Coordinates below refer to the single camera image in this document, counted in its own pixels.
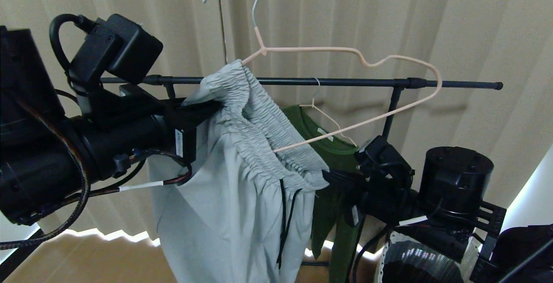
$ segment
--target curtain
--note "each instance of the curtain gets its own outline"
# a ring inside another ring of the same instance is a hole
[[[69,90],[50,49],[48,26],[61,13],[107,19],[120,13],[142,23],[164,43],[150,73],[206,76],[226,61],[258,49],[251,23],[254,0],[0,0],[0,22],[32,30],[56,88]],[[429,61],[445,80],[503,82],[500,91],[444,88],[430,102],[395,116],[389,141],[417,170],[418,189],[425,153],[435,146],[461,146],[490,157],[495,170],[485,200],[507,207],[553,143],[553,0],[259,0],[257,26],[267,46],[344,46],[367,61],[389,54]],[[61,29],[72,57],[83,41],[71,25]],[[250,64],[259,77],[432,79],[423,67],[389,62],[367,69],[347,53],[269,53]],[[106,86],[116,92],[117,86]],[[163,87],[144,86],[157,98]],[[187,96],[196,86],[176,86]],[[281,105],[310,102],[315,87],[266,86]],[[405,90],[400,106],[432,88]],[[324,87],[316,102],[342,127],[385,112],[389,88]],[[68,116],[78,108],[62,99]],[[328,130],[336,127],[310,114]],[[381,133],[383,120],[344,133],[357,143]],[[143,170],[132,182],[146,181]],[[95,185],[102,187],[113,182]],[[40,222],[47,232],[73,207]],[[73,226],[105,234],[148,230],[156,237],[146,189],[95,197]]]

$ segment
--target green sweater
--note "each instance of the green sweater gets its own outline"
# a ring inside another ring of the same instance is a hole
[[[284,108],[283,112],[304,139],[311,139],[327,133],[300,106]],[[355,145],[346,143],[338,137],[322,139],[310,145],[329,168],[357,172],[357,161],[353,157],[353,153],[357,149]],[[324,240],[336,224],[336,236],[328,273],[330,283],[343,283],[348,275],[347,269],[351,255],[357,246],[359,226],[351,227],[345,222],[341,210],[342,193],[332,187],[326,187],[317,191],[316,196],[311,230],[313,255],[315,258],[319,257]]]

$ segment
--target clothes hanger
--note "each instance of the clothes hanger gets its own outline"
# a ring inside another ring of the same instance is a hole
[[[313,78],[315,80],[317,80],[317,83],[318,83],[318,87],[317,87],[317,90],[315,91],[315,93],[313,94],[313,98],[311,99],[311,104],[310,105],[299,105],[300,107],[311,107],[311,108],[314,108],[315,110],[317,110],[318,112],[322,113],[324,116],[326,116],[328,119],[330,119],[330,121],[334,122],[334,124],[336,124],[336,126],[338,127],[339,130],[341,130],[342,128],[340,127],[340,124],[338,124],[338,122],[334,121],[334,119],[332,119],[329,115],[327,115],[326,113],[324,113],[324,111],[322,111],[319,107],[315,106],[315,97],[317,96],[317,93],[319,90],[321,90],[321,82],[317,79],[317,78]],[[343,133],[340,133],[340,135],[344,138],[347,138],[351,141],[351,143],[353,143],[355,145],[355,147],[357,147],[357,144],[355,143],[355,141],[353,141],[351,138],[349,137],[346,137],[346,135],[344,135]]]
[[[273,150],[274,153],[279,153],[280,151],[284,151],[284,150],[287,150],[287,149],[292,149],[294,147],[298,147],[298,146],[301,146],[301,145],[306,145],[306,144],[312,143],[314,141],[318,141],[318,140],[321,140],[321,139],[325,139],[327,137],[334,136],[336,134],[340,134],[340,133],[343,133],[343,132],[346,132],[346,131],[349,131],[349,130],[353,130],[353,129],[356,129],[360,126],[363,126],[363,125],[369,124],[371,122],[374,122],[374,121],[377,121],[377,120],[380,120],[380,119],[384,119],[385,117],[397,114],[398,112],[407,110],[409,108],[413,108],[414,106],[417,106],[418,104],[422,104],[423,102],[426,102],[427,100],[430,100],[430,99],[434,98],[434,96],[436,96],[442,88],[442,76],[440,74],[440,71],[434,65],[432,65],[430,63],[427,63],[427,62],[424,62],[420,59],[409,57],[409,56],[389,55],[389,56],[386,56],[385,58],[379,60],[376,63],[370,64],[365,60],[365,57],[363,57],[363,54],[358,49],[354,49],[354,48],[347,48],[347,47],[265,47],[265,44],[263,43],[263,39],[261,37],[261,33],[259,32],[259,28],[257,27],[257,23],[255,22],[255,7],[257,6],[257,1],[258,0],[254,0],[253,6],[251,7],[251,21],[253,22],[253,30],[255,32],[255,36],[257,37],[257,42],[259,43],[259,50],[257,50],[255,53],[253,53],[249,57],[243,59],[242,60],[242,65],[246,65],[247,63],[251,62],[252,59],[259,56],[260,54],[265,56],[270,51],[274,51],[274,52],[343,51],[343,52],[353,53],[353,54],[357,55],[357,57],[359,58],[359,61],[367,68],[379,67],[379,66],[381,66],[382,64],[384,64],[385,62],[387,62],[388,60],[391,60],[391,59],[406,60],[408,62],[412,62],[412,63],[416,63],[416,64],[419,64],[419,65],[425,66],[427,69],[430,69],[430,71],[432,73],[434,73],[434,76],[436,76],[436,89],[434,90],[434,92],[432,92],[432,94],[430,94],[429,96],[427,96],[425,98],[419,99],[415,102],[412,102],[412,103],[407,104],[405,106],[399,107],[395,110],[386,112],[385,114],[381,114],[381,115],[376,116],[374,118],[371,118],[371,119],[365,120],[363,122],[345,127],[343,129],[339,129],[339,130],[334,131],[334,132],[330,132],[330,133],[327,133],[327,134],[324,134],[324,135],[320,135],[319,137],[314,137],[312,139],[302,141],[300,143],[295,143],[294,145],[290,145],[290,146],[275,149],[275,150]]]

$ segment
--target wooden floor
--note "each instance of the wooden floor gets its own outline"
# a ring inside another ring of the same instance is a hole
[[[161,246],[149,238],[63,234],[43,243],[6,283],[175,283]],[[328,260],[325,249],[319,260]],[[358,281],[372,282],[375,261],[364,260]],[[327,283],[326,267],[302,266],[296,283]]]

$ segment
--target drawstring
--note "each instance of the drawstring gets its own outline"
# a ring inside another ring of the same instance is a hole
[[[280,228],[280,249],[278,251],[278,258],[276,258],[276,262],[278,263],[278,269],[280,270],[280,266],[282,265],[282,252],[284,251],[284,243],[286,242],[286,238],[288,238],[288,231],[290,230],[290,222],[292,222],[292,213],[294,212],[294,204],[296,203],[296,197],[298,196],[298,193],[302,191],[301,189],[296,190],[294,192],[294,196],[292,197],[292,206],[290,206],[290,216],[288,217],[288,224],[286,223],[286,192],[284,191],[284,182],[282,179],[280,179],[280,193],[282,195],[282,225]]]

